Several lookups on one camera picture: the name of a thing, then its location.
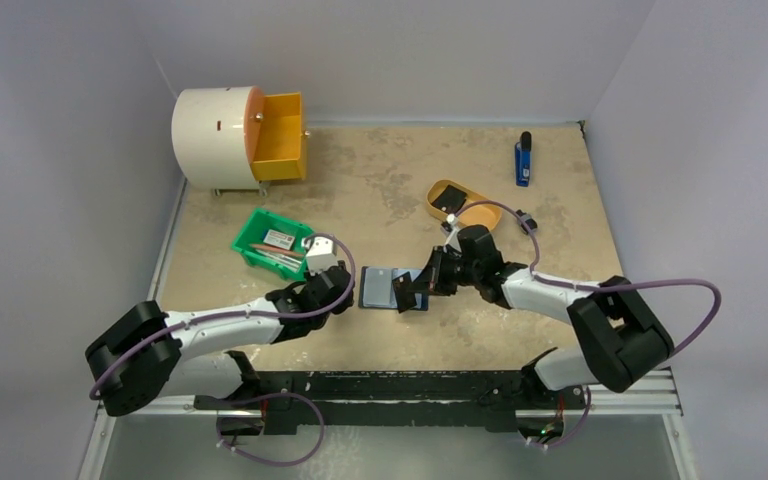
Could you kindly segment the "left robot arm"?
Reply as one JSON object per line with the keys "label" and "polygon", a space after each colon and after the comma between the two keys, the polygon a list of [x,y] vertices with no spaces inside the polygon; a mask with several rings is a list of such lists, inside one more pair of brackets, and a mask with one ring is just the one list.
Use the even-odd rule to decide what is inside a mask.
{"label": "left robot arm", "polygon": [[322,328],[352,305],[355,276],[355,268],[338,262],[251,302],[197,312],[139,302],[86,348],[94,379],[89,396],[120,417],[179,395],[186,365],[201,357],[295,340]]}

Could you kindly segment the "blue leather card holder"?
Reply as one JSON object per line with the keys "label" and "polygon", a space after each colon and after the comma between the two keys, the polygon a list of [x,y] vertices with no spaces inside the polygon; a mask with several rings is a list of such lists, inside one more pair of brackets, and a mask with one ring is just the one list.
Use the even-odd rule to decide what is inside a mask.
{"label": "blue leather card holder", "polygon": [[415,279],[421,270],[417,268],[391,268],[363,266],[360,276],[358,307],[365,309],[396,310],[397,300],[393,281],[409,274]]}

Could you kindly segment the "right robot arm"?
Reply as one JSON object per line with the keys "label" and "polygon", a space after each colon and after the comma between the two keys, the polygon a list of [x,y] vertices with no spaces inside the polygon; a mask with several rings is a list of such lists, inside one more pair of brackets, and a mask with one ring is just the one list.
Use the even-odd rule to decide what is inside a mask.
{"label": "right robot arm", "polygon": [[542,276],[505,260],[482,225],[453,230],[415,279],[397,284],[410,295],[429,296],[473,287],[490,304],[570,325],[576,346],[552,348],[522,369],[521,392],[536,407],[567,387],[601,385],[622,393],[675,351],[671,335],[626,278],[574,283]]}

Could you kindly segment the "black card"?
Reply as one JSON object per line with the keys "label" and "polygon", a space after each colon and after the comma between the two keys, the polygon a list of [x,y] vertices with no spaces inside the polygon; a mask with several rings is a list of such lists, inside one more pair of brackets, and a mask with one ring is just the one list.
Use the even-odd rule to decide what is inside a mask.
{"label": "black card", "polygon": [[419,301],[417,293],[411,290],[412,278],[409,272],[406,272],[392,281],[392,288],[398,313],[404,313],[415,309]]}
{"label": "black card", "polygon": [[447,214],[457,213],[463,207],[466,199],[467,194],[463,190],[453,185],[447,185],[435,198],[432,205]]}

